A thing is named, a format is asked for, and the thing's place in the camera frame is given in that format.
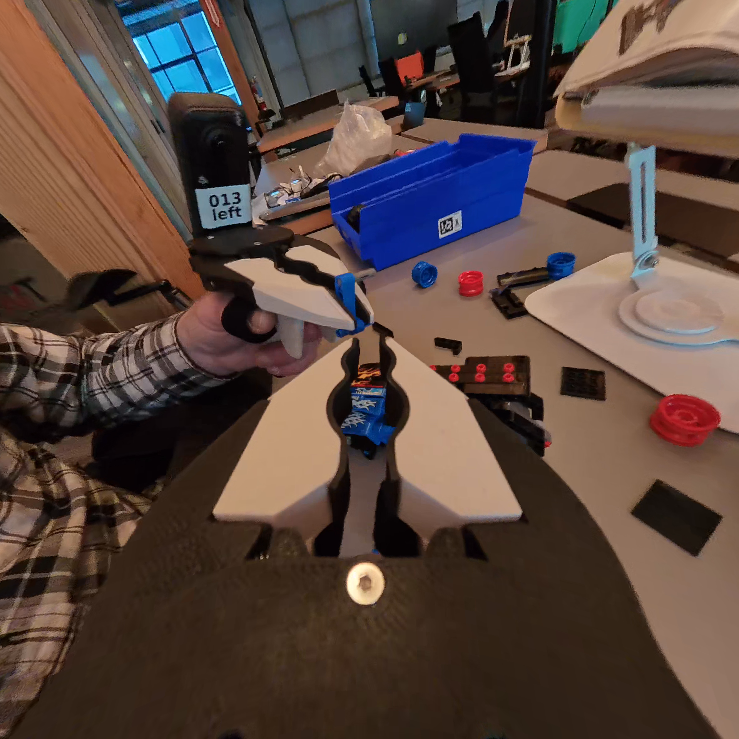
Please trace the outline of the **toy truck model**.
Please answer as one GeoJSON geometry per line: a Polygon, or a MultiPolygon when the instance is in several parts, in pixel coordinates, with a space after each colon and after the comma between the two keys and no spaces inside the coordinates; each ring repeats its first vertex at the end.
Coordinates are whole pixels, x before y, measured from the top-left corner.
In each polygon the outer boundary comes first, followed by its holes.
{"type": "MultiPolygon", "coordinates": [[[[543,424],[543,400],[531,391],[527,356],[472,356],[430,365],[442,379],[480,402],[540,457],[551,445],[543,424]]],[[[372,459],[393,428],[386,421],[386,379],[380,363],[362,364],[351,387],[352,409],[341,424],[347,443],[372,459]]]]}

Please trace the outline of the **background table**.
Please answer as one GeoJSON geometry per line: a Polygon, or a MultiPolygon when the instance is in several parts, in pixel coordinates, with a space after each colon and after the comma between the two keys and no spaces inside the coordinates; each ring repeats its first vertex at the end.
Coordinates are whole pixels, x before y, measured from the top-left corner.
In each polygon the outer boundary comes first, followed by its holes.
{"type": "Polygon", "coordinates": [[[272,128],[261,136],[257,143],[257,149],[264,161],[275,161],[278,157],[276,154],[278,149],[332,130],[337,125],[343,112],[344,104],[330,106],[297,121],[272,128]]]}

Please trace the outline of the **black studded brick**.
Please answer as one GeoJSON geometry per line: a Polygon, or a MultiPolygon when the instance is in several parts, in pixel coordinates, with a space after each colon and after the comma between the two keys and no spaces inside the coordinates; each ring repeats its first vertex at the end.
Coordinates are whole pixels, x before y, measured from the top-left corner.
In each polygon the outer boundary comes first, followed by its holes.
{"type": "Polygon", "coordinates": [[[494,307],[506,320],[519,319],[528,315],[520,298],[511,288],[495,288],[489,291],[489,297],[494,307]]]}

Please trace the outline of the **blue storage bin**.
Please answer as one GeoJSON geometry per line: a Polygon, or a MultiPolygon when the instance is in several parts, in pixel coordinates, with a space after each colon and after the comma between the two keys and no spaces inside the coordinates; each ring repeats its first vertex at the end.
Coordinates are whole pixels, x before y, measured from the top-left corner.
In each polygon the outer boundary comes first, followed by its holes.
{"type": "Polygon", "coordinates": [[[333,223],[376,271],[520,215],[533,140],[461,134],[329,184],[333,223]],[[361,232],[346,223],[366,203],[361,232]]]}

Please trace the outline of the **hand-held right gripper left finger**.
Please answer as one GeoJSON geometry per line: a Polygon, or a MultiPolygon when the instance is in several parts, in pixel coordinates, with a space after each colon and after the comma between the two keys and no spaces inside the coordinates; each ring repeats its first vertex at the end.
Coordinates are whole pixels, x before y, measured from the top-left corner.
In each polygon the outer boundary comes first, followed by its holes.
{"type": "Polygon", "coordinates": [[[340,425],[358,358],[359,340],[343,341],[272,395],[214,506],[216,520],[343,526],[350,481],[340,425]]]}

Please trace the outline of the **black office chair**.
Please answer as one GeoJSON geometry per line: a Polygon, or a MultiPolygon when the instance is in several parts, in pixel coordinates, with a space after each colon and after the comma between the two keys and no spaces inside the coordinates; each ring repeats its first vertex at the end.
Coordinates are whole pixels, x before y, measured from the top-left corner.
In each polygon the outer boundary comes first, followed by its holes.
{"type": "Polygon", "coordinates": [[[479,11],[447,27],[461,94],[461,120],[494,124],[497,109],[495,73],[492,68],[479,11]]]}

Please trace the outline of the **clear plastic bag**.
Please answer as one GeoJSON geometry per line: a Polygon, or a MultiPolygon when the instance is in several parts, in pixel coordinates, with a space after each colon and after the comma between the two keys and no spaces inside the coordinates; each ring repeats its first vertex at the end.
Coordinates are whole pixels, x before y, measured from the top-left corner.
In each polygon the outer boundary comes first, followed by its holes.
{"type": "Polygon", "coordinates": [[[393,132],[382,112],[346,101],[317,172],[320,177],[347,177],[366,161],[390,156],[394,151],[393,132]]]}

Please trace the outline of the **small blue lever piece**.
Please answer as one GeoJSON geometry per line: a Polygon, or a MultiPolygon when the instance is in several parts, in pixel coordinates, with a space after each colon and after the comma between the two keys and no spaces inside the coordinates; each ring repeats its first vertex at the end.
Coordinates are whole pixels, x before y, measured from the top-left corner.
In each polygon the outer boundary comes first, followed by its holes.
{"type": "Polygon", "coordinates": [[[373,323],[367,307],[357,300],[357,281],[353,273],[342,273],[335,277],[335,294],[337,301],[349,314],[353,328],[337,329],[336,338],[353,336],[365,330],[373,323]]]}

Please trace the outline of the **instruction booklet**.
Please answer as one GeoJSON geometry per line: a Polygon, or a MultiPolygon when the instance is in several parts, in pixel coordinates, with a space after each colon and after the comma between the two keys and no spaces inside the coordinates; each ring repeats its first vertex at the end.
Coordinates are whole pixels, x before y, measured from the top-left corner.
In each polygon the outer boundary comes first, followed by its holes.
{"type": "Polygon", "coordinates": [[[618,2],[556,96],[612,86],[737,84],[737,1],[618,2]]]}

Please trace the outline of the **black studded plate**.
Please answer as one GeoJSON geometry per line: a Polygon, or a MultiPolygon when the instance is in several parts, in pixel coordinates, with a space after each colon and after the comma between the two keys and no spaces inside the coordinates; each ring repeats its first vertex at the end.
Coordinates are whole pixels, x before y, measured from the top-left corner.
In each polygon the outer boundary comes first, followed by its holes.
{"type": "Polygon", "coordinates": [[[563,366],[559,392],[566,397],[605,401],[605,371],[563,366]]]}

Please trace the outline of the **person's left hand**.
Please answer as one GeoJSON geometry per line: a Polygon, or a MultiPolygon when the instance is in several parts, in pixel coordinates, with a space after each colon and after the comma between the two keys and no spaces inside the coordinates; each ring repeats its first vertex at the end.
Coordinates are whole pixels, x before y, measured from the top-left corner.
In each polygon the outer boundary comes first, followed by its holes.
{"type": "Polygon", "coordinates": [[[207,293],[177,321],[182,351],[201,370],[223,378],[258,368],[276,377],[287,377],[301,373],[316,360],[322,333],[310,323],[304,326],[303,350],[298,359],[277,341],[250,344],[227,333],[221,318],[233,298],[230,293],[207,293]]]}

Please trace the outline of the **black flat tile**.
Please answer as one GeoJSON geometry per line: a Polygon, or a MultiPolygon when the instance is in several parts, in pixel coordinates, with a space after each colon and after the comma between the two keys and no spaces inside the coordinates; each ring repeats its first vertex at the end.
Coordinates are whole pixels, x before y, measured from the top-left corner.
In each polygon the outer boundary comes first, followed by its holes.
{"type": "Polygon", "coordinates": [[[698,557],[723,516],[663,480],[655,480],[631,514],[692,557],[698,557]]]}

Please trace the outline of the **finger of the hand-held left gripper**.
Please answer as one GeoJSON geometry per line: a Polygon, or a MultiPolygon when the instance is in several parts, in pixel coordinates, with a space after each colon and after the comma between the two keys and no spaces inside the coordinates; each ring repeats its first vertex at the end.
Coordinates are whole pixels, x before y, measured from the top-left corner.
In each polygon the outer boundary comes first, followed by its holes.
{"type": "MultiPolygon", "coordinates": [[[[329,296],[336,300],[335,277],[342,273],[350,273],[349,268],[338,257],[312,245],[288,248],[284,254],[284,270],[305,278],[310,284],[326,288],[329,296]]],[[[373,308],[358,282],[356,293],[357,300],[362,301],[367,307],[374,323],[373,308]]]]}
{"type": "Polygon", "coordinates": [[[277,315],[277,336],[283,343],[303,342],[307,323],[327,329],[353,328],[353,321],[328,290],[297,274],[278,269],[266,258],[237,259],[225,264],[229,276],[250,284],[258,309],[277,315]]]}

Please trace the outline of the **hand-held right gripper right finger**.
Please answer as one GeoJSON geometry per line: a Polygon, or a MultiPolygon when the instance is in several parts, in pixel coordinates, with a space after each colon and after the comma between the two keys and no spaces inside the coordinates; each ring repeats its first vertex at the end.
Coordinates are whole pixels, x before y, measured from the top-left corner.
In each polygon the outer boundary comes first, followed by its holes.
{"type": "Polygon", "coordinates": [[[380,336],[386,382],[386,474],[378,544],[423,544],[441,529],[519,522],[522,507],[460,389],[461,368],[434,369],[380,336]]]}

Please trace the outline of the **person's left forearm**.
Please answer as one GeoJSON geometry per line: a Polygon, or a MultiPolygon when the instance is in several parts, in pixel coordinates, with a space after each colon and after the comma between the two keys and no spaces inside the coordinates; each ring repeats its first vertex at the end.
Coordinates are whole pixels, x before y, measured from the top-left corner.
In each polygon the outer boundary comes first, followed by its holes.
{"type": "Polygon", "coordinates": [[[2,324],[2,438],[56,443],[152,417],[235,379],[192,361],[177,335],[181,317],[89,338],[2,324]]]}

